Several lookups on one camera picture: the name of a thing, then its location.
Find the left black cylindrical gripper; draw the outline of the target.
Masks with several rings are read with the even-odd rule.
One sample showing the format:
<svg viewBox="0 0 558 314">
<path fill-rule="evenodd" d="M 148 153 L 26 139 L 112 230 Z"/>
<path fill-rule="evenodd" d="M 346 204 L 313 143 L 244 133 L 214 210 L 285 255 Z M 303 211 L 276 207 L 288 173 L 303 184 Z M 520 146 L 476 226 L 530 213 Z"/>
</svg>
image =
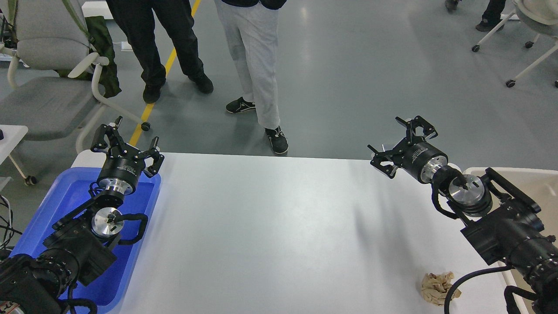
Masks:
<svg viewBox="0 0 558 314">
<path fill-rule="evenodd" d="M 129 160 L 128 144 L 118 131 L 122 119 L 118 116 L 112 124 L 101 124 L 96 129 L 90 150 L 104 153 L 106 158 L 96 181 L 98 187 L 132 194 L 136 191 L 141 173 L 146 177 L 158 174 L 165 156 L 158 148 L 159 137 L 154 137 L 148 150 L 138 151 L 135 161 Z"/>
</svg>

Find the right black cylindrical gripper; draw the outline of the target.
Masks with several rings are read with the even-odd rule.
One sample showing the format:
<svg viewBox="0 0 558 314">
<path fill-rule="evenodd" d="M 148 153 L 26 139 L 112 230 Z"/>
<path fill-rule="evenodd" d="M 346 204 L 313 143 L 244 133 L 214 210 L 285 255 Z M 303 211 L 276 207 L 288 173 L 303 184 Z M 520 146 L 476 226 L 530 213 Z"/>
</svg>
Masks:
<svg viewBox="0 0 558 314">
<path fill-rule="evenodd" d="M 371 150 L 370 164 L 389 179 L 401 168 L 418 182 L 431 183 L 438 169 L 448 165 L 448 155 L 426 142 L 438 136 L 437 130 L 421 116 L 407 120 L 397 116 L 396 121 L 406 127 L 406 136 L 400 142 L 403 144 L 388 151 L 367 145 Z"/>
</svg>

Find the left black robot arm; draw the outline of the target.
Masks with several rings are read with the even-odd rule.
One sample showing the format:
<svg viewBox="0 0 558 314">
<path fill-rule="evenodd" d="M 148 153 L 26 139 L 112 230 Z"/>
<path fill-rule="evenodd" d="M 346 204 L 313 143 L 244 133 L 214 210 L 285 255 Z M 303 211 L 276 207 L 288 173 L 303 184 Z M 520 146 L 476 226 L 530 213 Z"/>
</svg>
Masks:
<svg viewBox="0 0 558 314">
<path fill-rule="evenodd" d="M 90 149 L 104 153 L 106 160 L 89 187 L 90 199 L 52 225 L 38 257 L 16 254 L 1 263 L 3 314 L 75 314 L 77 307 L 96 314 L 94 301 L 74 298 L 77 284 L 91 284 L 116 262 L 117 245 L 133 245 L 144 237 L 148 216 L 119 208 L 136 191 L 141 174 L 158 174 L 165 157 L 158 137 L 145 151 L 126 143 L 118 131 L 122 119 L 101 124 L 95 132 Z"/>
</svg>

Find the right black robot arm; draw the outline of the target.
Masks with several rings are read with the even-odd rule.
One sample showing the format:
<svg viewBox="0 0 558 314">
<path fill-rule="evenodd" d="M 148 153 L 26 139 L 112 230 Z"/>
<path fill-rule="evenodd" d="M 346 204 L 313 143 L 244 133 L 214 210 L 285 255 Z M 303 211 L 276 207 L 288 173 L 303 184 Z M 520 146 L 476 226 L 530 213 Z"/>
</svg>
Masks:
<svg viewBox="0 0 558 314">
<path fill-rule="evenodd" d="M 431 201 L 436 210 L 464 223 L 462 234 L 488 265 L 504 266 L 477 270 L 455 282 L 444 299 L 444 312 L 458 287 L 477 276 L 517 270 L 531 291 L 517 286 L 504 290 L 509 314 L 520 312 L 515 295 L 531 300 L 537 314 L 555 314 L 558 308 L 557 248 L 554 235 L 543 236 L 540 206 L 495 169 L 487 168 L 478 177 L 464 174 L 449 165 L 448 155 L 428 143 L 438 135 L 421 116 L 404 120 L 406 135 L 392 149 L 378 151 L 370 146 L 371 165 L 393 178 L 404 169 L 421 184 L 431 185 Z"/>
</svg>

